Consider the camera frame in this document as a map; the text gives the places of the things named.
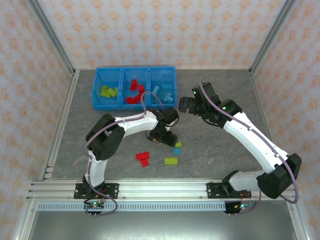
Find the patterned wall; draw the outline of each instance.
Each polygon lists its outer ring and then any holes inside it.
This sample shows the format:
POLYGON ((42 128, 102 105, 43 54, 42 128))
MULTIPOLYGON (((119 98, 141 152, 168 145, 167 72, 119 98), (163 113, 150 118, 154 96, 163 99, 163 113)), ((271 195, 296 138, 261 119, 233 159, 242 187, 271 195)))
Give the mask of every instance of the patterned wall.
POLYGON ((285 0, 40 0, 73 67, 248 69, 285 0))
POLYGON ((298 0, 254 75, 272 139, 302 158, 298 177, 320 236, 320 4, 298 0))
POLYGON ((26 0, 0 1, 0 239, 38 180, 70 75, 26 0))

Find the gray table surface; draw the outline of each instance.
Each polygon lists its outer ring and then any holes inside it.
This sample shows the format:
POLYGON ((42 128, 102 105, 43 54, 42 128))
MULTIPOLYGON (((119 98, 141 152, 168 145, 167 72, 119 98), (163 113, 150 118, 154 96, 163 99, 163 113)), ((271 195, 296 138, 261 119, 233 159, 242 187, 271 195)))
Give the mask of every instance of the gray table surface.
MULTIPOLYGON (((53 178, 78 178, 85 174, 88 158, 83 155, 85 136, 106 111, 95 110, 91 90, 95 70, 81 70, 68 113, 53 178)), ((177 70, 178 97, 192 97, 191 88, 203 77, 212 83, 221 100, 234 100, 255 126, 266 134, 262 114, 248 70, 177 70)), ((141 111, 108 111, 125 117, 141 111)), ((182 142, 178 165, 165 165, 165 157, 174 157, 171 147, 150 142, 144 132, 124 138, 116 154, 108 161, 106 178, 216 178, 231 171, 256 171, 257 160, 232 135, 204 123, 200 117, 179 113, 172 128, 182 142), (149 166, 142 168, 136 154, 149 152, 149 166)))

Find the green lego brick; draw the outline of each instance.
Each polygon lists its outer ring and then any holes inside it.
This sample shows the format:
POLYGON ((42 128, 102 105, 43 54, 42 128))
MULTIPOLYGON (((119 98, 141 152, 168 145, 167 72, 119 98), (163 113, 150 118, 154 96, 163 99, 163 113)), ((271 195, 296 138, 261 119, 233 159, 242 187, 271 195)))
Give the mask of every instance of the green lego brick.
POLYGON ((107 91, 102 91, 101 93, 100 93, 100 96, 102 96, 102 97, 106 97, 106 98, 111 98, 111 95, 110 95, 110 93, 108 93, 107 91))
POLYGON ((109 88, 106 92, 109 93, 112 97, 117 96, 117 92, 112 88, 109 88))
POLYGON ((176 164, 178 164, 178 158, 177 157, 165 157, 164 164, 176 165, 176 164))
POLYGON ((118 87, 116 86, 113 90, 116 92, 115 97, 118 96, 118 87))
POLYGON ((176 144, 175 144, 175 147, 176 148, 181 148, 182 147, 182 143, 180 141, 178 141, 176 144))
POLYGON ((107 85, 103 85, 101 88, 102 92, 105 92, 108 90, 108 86, 107 85))

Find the blue lego brick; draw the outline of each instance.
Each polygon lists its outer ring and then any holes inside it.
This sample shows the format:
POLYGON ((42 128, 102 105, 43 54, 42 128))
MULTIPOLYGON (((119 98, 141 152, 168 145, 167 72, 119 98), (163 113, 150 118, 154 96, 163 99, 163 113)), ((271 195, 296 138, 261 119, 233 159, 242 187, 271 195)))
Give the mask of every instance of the blue lego brick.
POLYGON ((160 100, 163 100, 163 99, 164 99, 164 94, 162 93, 161 89, 159 89, 159 91, 158 91, 158 98, 159 98, 160 100))
POLYGON ((167 100, 166 100, 166 101, 167 101, 168 104, 172 104, 173 101, 174 101, 174 99, 169 96, 169 97, 167 97, 167 100))
POLYGON ((152 104, 158 103, 158 100, 154 96, 151 96, 151 101, 152 101, 152 104))
POLYGON ((174 155, 179 155, 179 154, 181 154, 180 148, 179 148, 179 147, 174 148, 174 149, 173 149, 173 153, 174 153, 174 155))
POLYGON ((172 84, 162 84, 163 89, 172 89, 173 85, 172 84))
POLYGON ((152 93, 154 93, 154 94, 158 94, 158 91, 159 91, 159 86, 155 86, 154 87, 154 89, 153 89, 153 91, 152 91, 152 93))

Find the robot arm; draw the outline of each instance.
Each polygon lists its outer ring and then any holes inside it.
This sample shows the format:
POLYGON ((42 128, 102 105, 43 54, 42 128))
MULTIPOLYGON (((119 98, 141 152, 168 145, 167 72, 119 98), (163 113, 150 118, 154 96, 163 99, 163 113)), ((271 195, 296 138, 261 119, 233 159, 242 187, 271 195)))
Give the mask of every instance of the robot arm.
MULTIPOLYGON (((94 188, 104 183, 105 169, 108 159, 117 151, 123 138, 142 131, 151 131, 149 139, 158 141, 174 147, 177 142, 177 136, 169 131, 170 126, 175 123, 179 115, 173 107, 166 110, 151 110, 144 113, 127 116, 112 117, 105 114, 96 123, 92 130, 86 136, 89 141, 98 131, 113 122, 120 122, 99 134, 89 145, 89 155, 92 158, 90 168, 90 181, 94 188)), ((84 183, 88 181, 88 173, 85 174, 84 183)))
POLYGON ((279 197, 292 184, 291 176, 279 157, 281 156, 289 165, 295 179, 298 177, 301 158, 295 153, 288 155, 271 142, 251 123, 234 101, 227 99, 221 102, 209 82, 203 83, 203 90, 219 109, 233 116, 233 119, 222 114, 222 111, 217 111, 205 98, 198 84, 192 88, 195 98, 182 97, 180 99, 179 111, 201 116, 206 123, 226 130, 250 151, 262 167, 260 171, 230 173, 222 181, 224 182, 223 191, 230 196, 232 191, 259 190, 272 199, 279 197), (258 132, 276 150, 277 154, 274 154, 253 131, 258 132))

